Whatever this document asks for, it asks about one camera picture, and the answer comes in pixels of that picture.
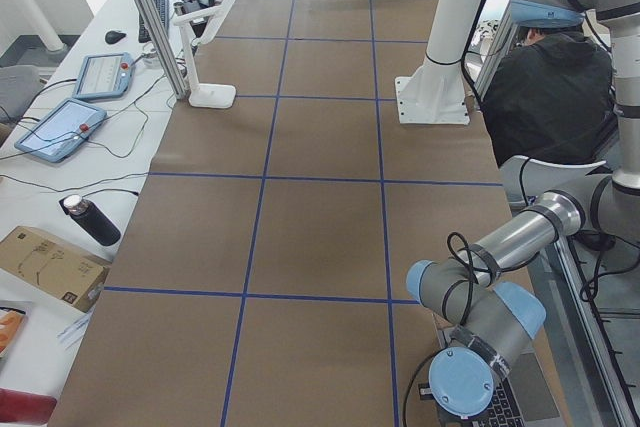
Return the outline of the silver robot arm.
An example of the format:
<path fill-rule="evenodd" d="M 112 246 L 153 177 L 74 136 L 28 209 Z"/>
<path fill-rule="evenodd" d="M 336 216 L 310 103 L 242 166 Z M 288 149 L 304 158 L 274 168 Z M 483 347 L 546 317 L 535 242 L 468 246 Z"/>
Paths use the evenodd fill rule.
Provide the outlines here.
<path fill-rule="evenodd" d="M 540 301 L 502 281 L 503 272 L 583 227 L 639 236 L 639 0 L 510 0 L 511 20 L 524 27 L 568 27 L 590 10 L 611 38 L 620 167 L 542 193 L 478 242 L 442 263 L 420 261 L 407 274 L 409 293 L 452 325 L 452 343 L 434 356 L 428 377 L 445 421 L 470 424 L 481 416 L 544 323 Z"/>

